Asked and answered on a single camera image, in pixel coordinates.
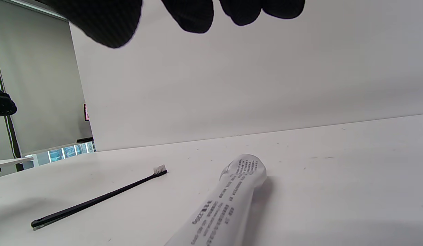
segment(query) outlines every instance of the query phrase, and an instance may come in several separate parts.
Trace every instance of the white desk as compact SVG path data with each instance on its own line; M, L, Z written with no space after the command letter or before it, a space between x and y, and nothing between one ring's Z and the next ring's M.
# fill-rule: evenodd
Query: white desk
M162 246L242 153L269 176L244 246L423 245L423 115L83 154L0 177L0 245ZM162 164L165 176L30 227Z
M33 159L34 159L33 157L24 157L24 158L17 158L17 159L0 160L0 167L15 165L22 162L28 162Z

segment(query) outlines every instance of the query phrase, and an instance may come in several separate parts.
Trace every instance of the toothbrush bristles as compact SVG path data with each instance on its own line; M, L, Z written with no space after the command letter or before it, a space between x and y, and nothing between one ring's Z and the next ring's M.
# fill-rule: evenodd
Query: toothbrush bristles
M166 166L161 165L159 167L154 167L154 174L162 173L166 171Z

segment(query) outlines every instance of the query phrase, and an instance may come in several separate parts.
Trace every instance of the white toothpaste tube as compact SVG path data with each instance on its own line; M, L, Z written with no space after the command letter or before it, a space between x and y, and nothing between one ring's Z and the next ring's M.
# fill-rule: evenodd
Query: white toothpaste tube
M266 180L257 157L242 154L221 173L219 184L165 246L240 246L252 195Z

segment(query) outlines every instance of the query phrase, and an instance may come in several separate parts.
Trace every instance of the roller blind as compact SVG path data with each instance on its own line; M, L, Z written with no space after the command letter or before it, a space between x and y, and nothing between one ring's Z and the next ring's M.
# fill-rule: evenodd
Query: roller blind
M23 155L91 137L68 22L0 1L0 67Z

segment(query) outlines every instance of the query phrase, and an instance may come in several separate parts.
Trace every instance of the black glove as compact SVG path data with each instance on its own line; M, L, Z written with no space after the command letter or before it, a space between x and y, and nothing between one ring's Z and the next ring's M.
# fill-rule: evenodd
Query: black glove
M134 35L142 0L38 0L65 16L94 41L110 48L125 45ZM205 33L213 22L213 0L162 0L180 25ZM220 0L222 9L237 25L254 22L260 11L292 19L301 14L305 0Z
M0 91L0 116L13 115L17 112L15 103L7 93Z

